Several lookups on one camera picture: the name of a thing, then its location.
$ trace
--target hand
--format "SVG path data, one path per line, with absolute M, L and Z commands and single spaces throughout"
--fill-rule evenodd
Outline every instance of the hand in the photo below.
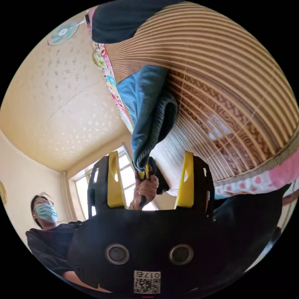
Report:
M 146 197 L 146 205 L 150 203 L 157 194 L 157 188 L 159 187 L 159 180 L 155 175 L 150 176 L 150 180 L 144 180 L 140 182 L 137 178 L 135 182 L 134 198 L 131 205 L 135 210 L 141 210 L 140 200 L 141 196 Z

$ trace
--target window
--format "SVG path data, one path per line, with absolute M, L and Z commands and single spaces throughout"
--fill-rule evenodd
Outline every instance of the window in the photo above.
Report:
M 119 169 L 121 174 L 121 181 L 124 188 L 124 194 L 127 206 L 133 200 L 134 188 L 135 188 L 135 171 L 133 165 L 130 162 L 129 156 L 125 151 L 124 147 L 119 148 L 118 150 L 118 161 Z M 93 165 L 90 165 L 86 170 L 85 174 L 75 180 L 77 194 L 81 203 L 82 211 L 84 213 L 85 219 L 88 219 L 88 205 L 87 205 L 87 188 L 90 180 L 91 172 Z M 144 208 L 144 211 L 154 211 L 156 210 L 153 203 L 147 204 Z M 96 214 L 95 208 L 92 209 L 92 215 Z

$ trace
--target denim fabric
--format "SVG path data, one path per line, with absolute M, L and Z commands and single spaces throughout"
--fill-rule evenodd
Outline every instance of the denim fabric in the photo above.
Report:
M 163 86 L 169 70 L 146 65 L 116 87 L 133 122 L 133 164 L 144 171 L 150 152 L 170 132 L 178 111 L 174 96 Z

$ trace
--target colorful blanket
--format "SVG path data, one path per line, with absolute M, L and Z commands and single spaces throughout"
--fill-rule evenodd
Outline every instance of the colorful blanket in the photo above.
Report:
M 90 24 L 88 24 L 88 28 L 89 28 L 89 34 L 91 37 L 91 28 L 92 28 L 92 17 L 93 17 L 93 13 L 95 11 L 97 7 L 93 7 L 89 10 L 88 15 L 89 15 L 89 19 L 90 19 Z M 93 43 L 93 48 L 94 48 L 94 52 L 92 55 L 93 58 L 93 62 L 95 63 L 95 65 L 102 71 L 105 79 L 106 79 L 106 83 L 107 86 L 111 92 L 111 95 L 114 99 L 115 105 L 119 111 L 119 114 L 121 116 L 121 119 L 123 120 L 123 122 L 125 123 L 125 125 L 127 126 L 128 130 L 132 133 L 133 132 L 133 127 L 131 124 L 131 120 L 129 117 L 129 114 L 127 113 L 125 106 L 121 100 L 120 95 L 118 94 L 117 88 L 116 88 L 116 82 L 114 79 L 114 72 L 112 69 L 112 65 L 110 62 L 110 59 L 107 55 L 107 51 L 105 49 L 105 45 L 104 44 L 98 44 L 95 42 Z

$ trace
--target glasses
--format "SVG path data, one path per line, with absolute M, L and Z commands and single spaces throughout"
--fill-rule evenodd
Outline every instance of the glasses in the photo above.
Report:
M 48 204 L 50 206 L 54 206 L 54 203 L 51 201 L 51 200 L 48 200 L 48 199 L 44 199 L 44 198 L 37 198 L 35 200 L 36 204 L 42 206 L 43 204 Z

